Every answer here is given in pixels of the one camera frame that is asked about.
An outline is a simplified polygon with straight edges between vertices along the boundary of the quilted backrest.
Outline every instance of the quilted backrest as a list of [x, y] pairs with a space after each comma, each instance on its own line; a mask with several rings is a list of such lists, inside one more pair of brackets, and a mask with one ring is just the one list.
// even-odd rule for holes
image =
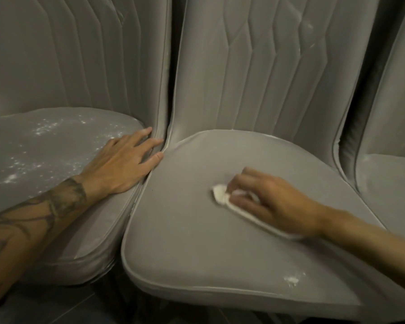
[[341, 163], [351, 181], [362, 155], [405, 157], [405, 11], [399, 22], [372, 69], [342, 139]]
[[165, 128], [170, 33], [171, 0], [0, 0], [0, 115], [83, 106]]
[[187, 0], [170, 143], [256, 131], [330, 165], [378, 0]]

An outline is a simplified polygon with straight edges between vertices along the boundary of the person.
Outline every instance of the person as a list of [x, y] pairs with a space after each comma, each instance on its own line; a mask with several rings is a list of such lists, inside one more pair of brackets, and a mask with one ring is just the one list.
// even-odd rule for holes
[[[161, 160], [158, 152], [141, 159], [162, 140], [148, 139], [151, 129], [108, 141], [82, 171], [54, 189], [0, 213], [0, 298], [40, 256], [45, 247], [88, 207], [113, 193], [130, 189]], [[405, 239], [352, 214], [322, 205], [284, 179], [245, 168], [227, 192], [246, 190], [230, 201], [274, 227], [308, 238], [325, 239], [366, 261], [405, 288]]]

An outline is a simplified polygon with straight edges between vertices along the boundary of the cloth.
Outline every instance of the cloth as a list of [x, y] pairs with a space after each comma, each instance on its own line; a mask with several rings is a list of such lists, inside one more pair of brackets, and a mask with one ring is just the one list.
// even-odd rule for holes
[[[281, 230], [278, 230], [278, 229], [274, 228], [273, 226], [271, 226], [267, 223], [264, 223], [263, 221], [260, 221], [254, 215], [251, 215], [250, 213], [243, 210], [242, 208], [239, 208], [236, 205], [233, 205], [231, 202], [229, 202], [229, 198], [231, 195], [226, 192], [227, 191], [226, 185], [224, 185], [224, 184], [215, 185], [211, 190], [213, 191], [213, 196], [215, 197], [215, 200], [218, 204], [229, 208], [236, 214], [246, 218], [247, 220], [249, 220], [252, 223], [259, 226], [260, 228], [265, 229], [265, 230], [269, 231], [270, 233], [276, 234], [277, 236], [280, 236], [281, 238], [285, 238], [288, 240], [303, 239], [302, 235], [286, 233]], [[255, 202], [260, 203], [258, 197], [253, 193], [246, 192], [243, 190], [236, 190], [233, 192], [233, 194], [248, 194], [252, 197], [252, 199], [254, 199]]]

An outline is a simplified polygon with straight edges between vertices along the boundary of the grout line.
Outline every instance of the grout line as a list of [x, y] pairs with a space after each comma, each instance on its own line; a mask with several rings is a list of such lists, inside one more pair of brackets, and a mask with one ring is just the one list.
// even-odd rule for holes
[[92, 296], [94, 296], [94, 293], [90, 294], [88, 297], [82, 299], [80, 302], [78, 302], [75, 306], [71, 307], [70, 309], [68, 309], [67, 311], [65, 311], [63, 314], [61, 314], [59, 317], [57, 317], [56, 319], [50, 321], [48, 324], [53, 324], [54, 322], [56, 322], [59, 318], [65, 316], [67, 313], [69, 313], [71, 310], [74, 310], [76, 307], [78, 307], [79, 305], [81, 305], [83, 302], [89, 300]]

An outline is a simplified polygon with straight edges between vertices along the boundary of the gray leather upholstery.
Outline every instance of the gray leather upholstery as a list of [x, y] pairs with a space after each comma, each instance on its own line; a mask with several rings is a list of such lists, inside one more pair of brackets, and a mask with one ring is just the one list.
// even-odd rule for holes
[[[0, 0], [0, 210], [77, 174], [111, 137], [165, 137], [170, 30], [171, 0]], [[102, 274], [139, 188], [79, 218], [24, 279]]]
[[341, 159], [383, 225], [405, 236], [405, 17], [375, 65]]
[[271, 236], [210, 194], [248, 165], [380, 225], [335, 168], [377, 5], [187, 1], [165, 158], [122, 243], [125, 269], [141, 289], [304, 316], [405, 316], [405, 291], [375, 270], [321, 241]]

